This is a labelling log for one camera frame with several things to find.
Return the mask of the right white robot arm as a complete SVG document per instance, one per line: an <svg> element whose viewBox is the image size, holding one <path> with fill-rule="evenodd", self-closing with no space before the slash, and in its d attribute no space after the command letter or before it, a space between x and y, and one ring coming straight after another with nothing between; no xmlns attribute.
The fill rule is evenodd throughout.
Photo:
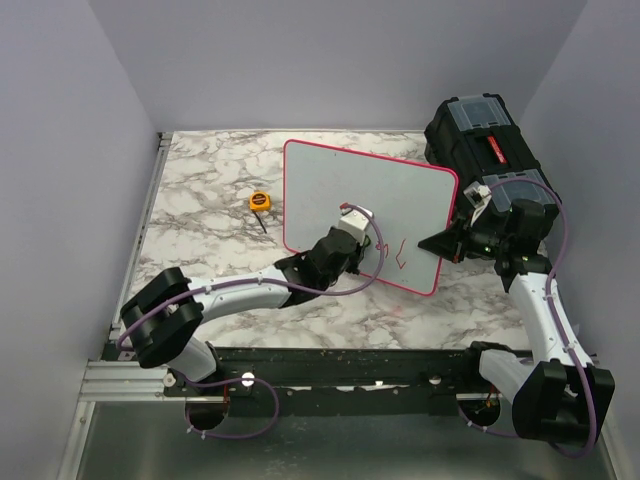
<svg viewBox="0 0 640 480"><path fill-rule="evenodd" d="M578 456L599 437L615 381L580 346L559 298L556 265L539 251L559 213L555 205L528 199L502 212L486 203L476 213L464 200L454 206L449 226L418 246L452 263L492 262L522 316L532 362L524 364L504 345L475 342L472 360L460 367L461 382L474 392L495 386L511 404L519 437L572 447Z"/></svg>

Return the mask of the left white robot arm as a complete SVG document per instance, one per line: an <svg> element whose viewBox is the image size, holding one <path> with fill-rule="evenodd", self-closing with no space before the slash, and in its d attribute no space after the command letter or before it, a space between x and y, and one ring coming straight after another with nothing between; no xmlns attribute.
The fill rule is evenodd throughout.
<svg viewBox="0 0 640 480"><path fill-rule="evenodd" d="M178 267L163 270L121 308L125 326L117 348L135 353L144 369L167 366L201 395L222 380L214 348L195 338L201 324L259 309L284 309L320 296L358 292L330 288L344 273L357 274L370 238L363 228L337 226L309 250L255 273L219 280L188 279Z"/></svg>

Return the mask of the pink framed whiteboard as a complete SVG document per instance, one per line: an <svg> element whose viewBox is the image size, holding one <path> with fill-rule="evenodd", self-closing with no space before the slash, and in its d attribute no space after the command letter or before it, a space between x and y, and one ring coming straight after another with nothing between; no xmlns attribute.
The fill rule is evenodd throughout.
<svg viewBox="0 0 640 480"><path fill-rule="evenodd" d="M370 212L384 241L366 250L360 265L369 276L422 296L437 286L441 259L419 248L445 230L453 212L457 175L380 155L288 140L283 148L283 244L311 248L338 221L343 203Z"/></svg>

